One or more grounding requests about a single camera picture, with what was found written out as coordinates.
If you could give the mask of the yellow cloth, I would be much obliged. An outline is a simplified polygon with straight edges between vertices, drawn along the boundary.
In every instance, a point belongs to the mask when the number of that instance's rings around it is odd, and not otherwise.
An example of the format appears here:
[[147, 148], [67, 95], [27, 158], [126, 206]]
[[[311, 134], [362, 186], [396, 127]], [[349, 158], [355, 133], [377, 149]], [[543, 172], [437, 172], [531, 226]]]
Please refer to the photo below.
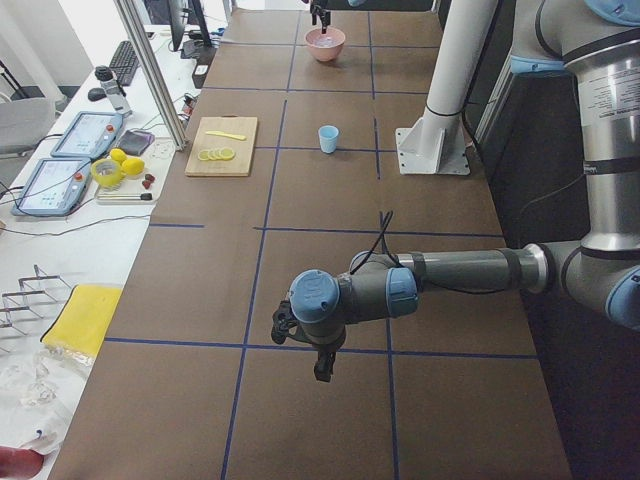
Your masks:
[[95, 284], [75, 286], [53, 324], [42, 335], [41, 343], [82, 361], [93, 362], [103, 344], [121, 294], [121, 287]]

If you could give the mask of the black monitor stand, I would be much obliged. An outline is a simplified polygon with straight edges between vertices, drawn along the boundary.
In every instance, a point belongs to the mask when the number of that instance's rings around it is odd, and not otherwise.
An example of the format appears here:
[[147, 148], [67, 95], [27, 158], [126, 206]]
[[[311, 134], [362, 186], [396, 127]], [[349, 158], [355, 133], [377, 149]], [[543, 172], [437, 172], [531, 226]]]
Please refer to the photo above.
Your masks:
[[[205, 53], [215, 52], [203, 6], [199, 0], [168, 0], [166, 4], [172, 52], [179, 52], [182, 59], [199, 59]], [[194, 20], [199, 28], [194, 38], [187, 33], [190, 20]]]

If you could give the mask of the clear plastic bag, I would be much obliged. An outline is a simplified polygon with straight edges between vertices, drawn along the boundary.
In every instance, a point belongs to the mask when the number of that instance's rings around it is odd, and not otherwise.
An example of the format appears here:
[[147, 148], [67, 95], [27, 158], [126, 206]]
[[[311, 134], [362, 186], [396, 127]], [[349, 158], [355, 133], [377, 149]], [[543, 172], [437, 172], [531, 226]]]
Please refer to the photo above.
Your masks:
[[1, 444], [48, 455], [62, 444], [95, 360], [62, 349], [1, 358]]

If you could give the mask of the white mounting pillar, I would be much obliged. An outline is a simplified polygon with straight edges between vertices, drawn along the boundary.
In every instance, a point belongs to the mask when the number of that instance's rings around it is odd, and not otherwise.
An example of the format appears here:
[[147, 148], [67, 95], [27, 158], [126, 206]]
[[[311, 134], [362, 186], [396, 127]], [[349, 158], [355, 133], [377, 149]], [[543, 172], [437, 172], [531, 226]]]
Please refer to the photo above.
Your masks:
[[497, 6], [497, 0], [451, 2], [423, 114], [395, 131], [402, 175], [470, 173], [462, 112]]

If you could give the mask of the yellow tape roll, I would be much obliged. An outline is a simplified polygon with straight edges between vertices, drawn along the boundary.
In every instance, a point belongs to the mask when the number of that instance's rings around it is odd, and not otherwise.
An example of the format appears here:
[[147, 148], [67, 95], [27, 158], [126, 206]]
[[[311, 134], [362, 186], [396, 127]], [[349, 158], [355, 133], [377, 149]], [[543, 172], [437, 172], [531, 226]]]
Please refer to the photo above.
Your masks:
[[124, 179], [121, 164], [110, 158], [96, 160], [91, 165], [91, 175], [103, 188], [114, 188]]

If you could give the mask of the yellow plastic knife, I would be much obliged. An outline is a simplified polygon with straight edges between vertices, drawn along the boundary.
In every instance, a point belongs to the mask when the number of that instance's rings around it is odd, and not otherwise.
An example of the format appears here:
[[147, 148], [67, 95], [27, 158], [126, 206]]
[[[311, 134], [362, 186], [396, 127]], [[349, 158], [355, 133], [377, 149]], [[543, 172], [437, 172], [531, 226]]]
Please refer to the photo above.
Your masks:
[[225, 132], [225, 131], [208, 130], [208, 131], [205, 131], [205, 134], [206, 135], [211, 135], [211, 136], [217, 136], [217, 137], [222, 137], [222, 138], [238, 140], [238, 141], [246, 141], [247, 140], [247, 136], [246, 135], [234, 134], [234, 133], [229, 133], [229, 132]]

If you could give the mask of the wooden cutting board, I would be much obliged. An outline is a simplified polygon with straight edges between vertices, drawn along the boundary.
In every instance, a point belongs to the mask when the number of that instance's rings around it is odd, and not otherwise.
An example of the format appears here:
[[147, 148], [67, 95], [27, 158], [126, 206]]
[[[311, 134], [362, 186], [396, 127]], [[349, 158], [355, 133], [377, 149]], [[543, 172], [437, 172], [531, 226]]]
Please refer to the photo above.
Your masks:
[[[258, 119], [256, 117], [202, 117], [185, 167], [188, 177], [246, 177], [251, 172]], [[218, 130], [247, 136], [246, 141], [206, 135], [205, 131]], [[201, 150], [232, 148], [231, 160], [200, 161]]]

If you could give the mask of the teach pendant tablet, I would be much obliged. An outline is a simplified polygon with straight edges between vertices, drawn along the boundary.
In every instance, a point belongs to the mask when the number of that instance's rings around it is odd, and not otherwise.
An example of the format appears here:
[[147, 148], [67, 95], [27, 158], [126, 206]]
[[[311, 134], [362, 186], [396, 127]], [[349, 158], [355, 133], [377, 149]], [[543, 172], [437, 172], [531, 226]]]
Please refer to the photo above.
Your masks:
[[52, 157], [98, 159], [116, 140], [124, 117], [116, 112], [82, 111], [51, 151]]
[[10, 202], [15, 216], [61, 217], [83, 199], [91, 181], [89, 158], [43, 158], [22, 192]]

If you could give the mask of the white tray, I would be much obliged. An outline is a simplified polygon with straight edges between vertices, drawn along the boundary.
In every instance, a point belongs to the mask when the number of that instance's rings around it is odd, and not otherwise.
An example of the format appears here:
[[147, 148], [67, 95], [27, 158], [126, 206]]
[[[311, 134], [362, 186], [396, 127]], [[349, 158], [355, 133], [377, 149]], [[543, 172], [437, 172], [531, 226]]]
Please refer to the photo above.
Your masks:
[[122, 182], [114, 188], [99, 187], [95, 194], [95, 199], [101, 204], [152, 204], [161, 193], [161, 182], [156, 176], [151, 182], [151, 188], [146, 190], [142, 182], [145, 180], [143, 173], [137, 176], [126, 176]]

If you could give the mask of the black keyboard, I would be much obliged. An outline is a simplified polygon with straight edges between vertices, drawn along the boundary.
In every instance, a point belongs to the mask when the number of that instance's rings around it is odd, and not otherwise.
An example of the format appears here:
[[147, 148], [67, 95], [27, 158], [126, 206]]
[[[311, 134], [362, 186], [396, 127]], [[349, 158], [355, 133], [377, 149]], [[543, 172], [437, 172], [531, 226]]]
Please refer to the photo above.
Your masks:
[[138, 67], [139, 60], [132, 43], [128, 40], [120, 42], [109, 63], [109, 68], [119, 83], [122, 86], [129, 86]]

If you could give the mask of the water bottle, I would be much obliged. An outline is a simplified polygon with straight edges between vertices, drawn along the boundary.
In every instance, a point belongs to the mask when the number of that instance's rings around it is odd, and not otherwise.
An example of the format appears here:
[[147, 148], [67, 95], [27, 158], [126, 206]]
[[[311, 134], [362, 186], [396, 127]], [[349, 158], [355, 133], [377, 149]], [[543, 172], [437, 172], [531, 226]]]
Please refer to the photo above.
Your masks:
[[132, 113], [131, 106], [115, 73], [108, 66], [100, 65], [95, 68], [94, 74], [115, 112], [129, 116]]

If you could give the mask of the computer mouse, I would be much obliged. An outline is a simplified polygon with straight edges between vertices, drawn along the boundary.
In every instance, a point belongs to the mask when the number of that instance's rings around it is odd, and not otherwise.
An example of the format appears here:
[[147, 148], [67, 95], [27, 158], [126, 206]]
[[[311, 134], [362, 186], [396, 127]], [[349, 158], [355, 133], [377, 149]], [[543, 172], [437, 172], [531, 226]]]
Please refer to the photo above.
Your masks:
[[104, 99], [105, 97], [106, 97], [106, 93], [102, 88], [92, 88], [89, 90], [87, 94], [87, 98], [91, 102], [99, 101], [101, 99]]

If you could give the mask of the clear ice cubes pile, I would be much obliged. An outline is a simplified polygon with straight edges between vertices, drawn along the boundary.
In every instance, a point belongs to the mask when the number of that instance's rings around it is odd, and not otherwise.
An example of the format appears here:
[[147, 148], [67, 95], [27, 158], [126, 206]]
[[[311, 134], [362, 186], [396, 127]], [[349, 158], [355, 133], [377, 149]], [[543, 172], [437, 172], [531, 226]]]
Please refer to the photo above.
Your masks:
[[320, 35], [312, 42], [318, 48], [334, 48], [340, 44], [340, 40], [330, 35]]

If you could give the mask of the red object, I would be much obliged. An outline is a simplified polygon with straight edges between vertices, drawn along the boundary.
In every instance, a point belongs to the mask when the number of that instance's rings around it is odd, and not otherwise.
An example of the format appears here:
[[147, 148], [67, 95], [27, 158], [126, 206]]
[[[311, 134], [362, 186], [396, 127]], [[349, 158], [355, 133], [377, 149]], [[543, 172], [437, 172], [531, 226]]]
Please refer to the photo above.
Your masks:
[[31, 479], [42, 469], [44, 457], [30, 449], [1, 447], [1, 478]]

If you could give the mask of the black power strip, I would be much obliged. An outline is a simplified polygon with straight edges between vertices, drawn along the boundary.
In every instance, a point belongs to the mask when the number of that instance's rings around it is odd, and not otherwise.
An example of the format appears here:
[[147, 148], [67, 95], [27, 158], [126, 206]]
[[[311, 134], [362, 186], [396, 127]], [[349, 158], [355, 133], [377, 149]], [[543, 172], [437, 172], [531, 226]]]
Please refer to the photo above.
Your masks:
[[217, 49], [213, 46], [203, 46], [196, 59], [192, 72], [192, 81], [196, 89], [201, 89], [208, 75], [209, 68], [215, 58]]

